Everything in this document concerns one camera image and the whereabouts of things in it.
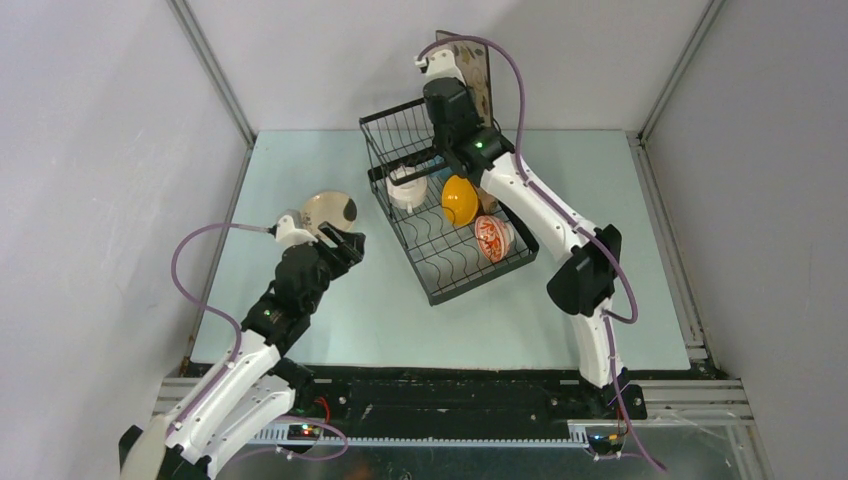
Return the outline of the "square floral ceramic plate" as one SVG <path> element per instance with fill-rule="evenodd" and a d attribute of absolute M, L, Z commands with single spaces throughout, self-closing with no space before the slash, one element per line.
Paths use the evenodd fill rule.
<path fill-rule="evenodd" d="M 449 44 L 466 85 L 474 92 L 475 105 L 486 127 L 493 126 L 492 89 L 490 82 L 489 47 L 485 44 L 459 40 Z"/>

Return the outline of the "orange white patterned bowl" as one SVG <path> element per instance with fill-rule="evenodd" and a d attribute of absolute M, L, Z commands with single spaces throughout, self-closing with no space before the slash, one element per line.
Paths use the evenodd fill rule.
<path fill-rule="evenodd" d="M 493 215 L 482 215 L 475 220 L 474 235 L 479 249 L 492 263 L 503 260 L 515 241 L 512 227 Z"/>

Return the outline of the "tan bowl with dark rim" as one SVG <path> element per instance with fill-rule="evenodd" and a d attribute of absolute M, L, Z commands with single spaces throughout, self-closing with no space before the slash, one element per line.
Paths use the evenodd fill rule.
<path fill-rule="evenodd" d="M 496 197 L 485 191 L 483 188 L 474 187 L 478 199 L 477 215 L 493 215 L 499 208 L 499 202 Z"/>

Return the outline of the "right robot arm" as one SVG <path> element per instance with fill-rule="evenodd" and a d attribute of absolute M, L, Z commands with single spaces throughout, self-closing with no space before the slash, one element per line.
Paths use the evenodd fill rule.
<path fill-rule="evenodd" d="M 551 301 L 573 320 L 579 373 L 604 410 L 630 418 L 634 396 L 617 351 L 611 310 L 620 282 L 633 324 L 638 307 L 620 265 L 622 235 L 613 225 L 596 227 L 529 171 L 517 143 L 479 117 L 472 91 L 457 78 L 429 80 L 423 87 L 433 145 L 460 177 L 482 188 L 515 213 L 549 250 L 558 269 L 546 289 Z"/>

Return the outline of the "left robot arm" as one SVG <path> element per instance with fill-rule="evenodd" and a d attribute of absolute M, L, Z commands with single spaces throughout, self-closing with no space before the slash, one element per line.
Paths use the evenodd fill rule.
<path fill-rule="evenodd" d="M 364 257 L 366 237 L 328 222 L 314 236 L 286 214 L 266 228 L 284 250 L 233 344 L 193 389 L 119 441 L 123 479 L 213 479 L 257 433 L 311 400 L 313 375 L 287 358 L 332 281 Z"/>

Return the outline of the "yellow plastic bowl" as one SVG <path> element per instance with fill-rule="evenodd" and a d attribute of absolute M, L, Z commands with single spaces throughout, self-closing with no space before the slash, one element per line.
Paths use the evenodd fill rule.
<path fill-rule="evenodd" d="M 445 218 L 455 227 L 471 223 L 479 209 L 479 197 L 473 184 L 457 175 L 444 184 L 441 206 Z"/>

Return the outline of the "blue floral mug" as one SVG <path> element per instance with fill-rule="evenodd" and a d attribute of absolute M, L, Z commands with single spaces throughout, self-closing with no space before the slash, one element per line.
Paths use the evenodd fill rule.
<path fill-rule="evenodd" d="M 430 176 L 450 177 L 453 174 L 453 170 L 449 163 L 438 154 L 433 155 L 425 161 L 423 163 L 423 168 Z"/>

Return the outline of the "white two-handled soup cup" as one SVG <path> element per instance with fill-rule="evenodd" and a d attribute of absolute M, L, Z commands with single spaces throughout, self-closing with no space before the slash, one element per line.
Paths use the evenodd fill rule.
<path fill-rule="evenodd" d="M 408 214 L 424 203 L 428 193 L 428 178 L 411 179 L 416 173 L 415 168 L 399 167 L 391 171 L 385 181 L 390 203 Z"/>

